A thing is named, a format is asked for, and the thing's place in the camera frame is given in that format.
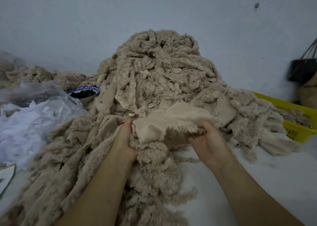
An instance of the black handbag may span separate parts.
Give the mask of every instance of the black handbag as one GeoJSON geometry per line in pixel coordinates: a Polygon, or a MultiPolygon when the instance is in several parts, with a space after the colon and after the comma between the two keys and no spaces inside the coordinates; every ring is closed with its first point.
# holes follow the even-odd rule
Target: black handbag
{"type": "Polygon", "coordinates": [[[315,72],[317,72],[316,50],[317,50],[317,39],[311,44],[311,46],[307,49],[307,51],[304,53],[301,59],[292,61],[291,67],[288,73],[289,81],[305,84],[312,78],[315,72]],[[313,51],[312,58],[308,58],[309,54],[312,51],[313,51]]]}

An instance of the beige bag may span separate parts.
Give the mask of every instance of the beige bag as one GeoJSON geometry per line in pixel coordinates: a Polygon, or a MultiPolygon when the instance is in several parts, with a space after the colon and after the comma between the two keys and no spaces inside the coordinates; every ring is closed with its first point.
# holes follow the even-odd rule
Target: beige bag
{"type": "Polygon", "coordinates": [[[299,99],[303,106],[317,110],[317,73],[299,88],[299,99]]]}

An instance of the person's right hand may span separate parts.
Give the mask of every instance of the person's right hand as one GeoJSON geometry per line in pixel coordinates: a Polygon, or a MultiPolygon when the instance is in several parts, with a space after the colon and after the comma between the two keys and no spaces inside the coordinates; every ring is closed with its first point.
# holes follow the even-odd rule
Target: person's right hand
{"type": "Polygon", "coordinates": [[[196,134],[195,137],[189,135],[188,140],[192,144],[199,159],[211,171],[218,170],[235,159],[227,146],[227,142],[218,129],[208,121],[200,122],[197,126],[204,128],[206,134],[196,134]]]}

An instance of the blue and white bowl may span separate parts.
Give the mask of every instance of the blue and white bowl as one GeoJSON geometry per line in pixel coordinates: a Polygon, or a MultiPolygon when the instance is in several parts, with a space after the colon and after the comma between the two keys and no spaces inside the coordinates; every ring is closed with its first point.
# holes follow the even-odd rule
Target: blue and white bowl
{"type": "Polygon", "coordinates": [[[92,87],[92,86],[86,86],[86,87],[77,87],[77,88],[74,88],[74,89],[71,89],[71,90],[67,90],[66,94],[70,96],[72,94],[72,92],[78,93],[78,92],[84,91],[84,90],[93,90],[94,92],[96,92],[96,94],[93,95],[93,96],[80,99],[81,103],[84,106],[88,105],[93,100],[93,98],[96,97],[100,93],[100,88],[92,87]]]}

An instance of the person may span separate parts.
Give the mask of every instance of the person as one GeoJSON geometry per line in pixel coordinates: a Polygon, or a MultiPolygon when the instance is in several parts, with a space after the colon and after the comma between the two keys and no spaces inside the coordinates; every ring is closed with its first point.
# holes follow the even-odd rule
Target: person
{"type": "MultiPolygon", "coordinates": [[[[136,160],[136,151],[129,146],[132,121],[128,118],[121,126],[109,154],[58,226],[115,224],[124,186],[136,160]]],[[[219,130],[207,121],[197,125],[206,134],[189,135],[188,140],[215,175],[239,225],[303,225],[248,174],[219,130]]]]}

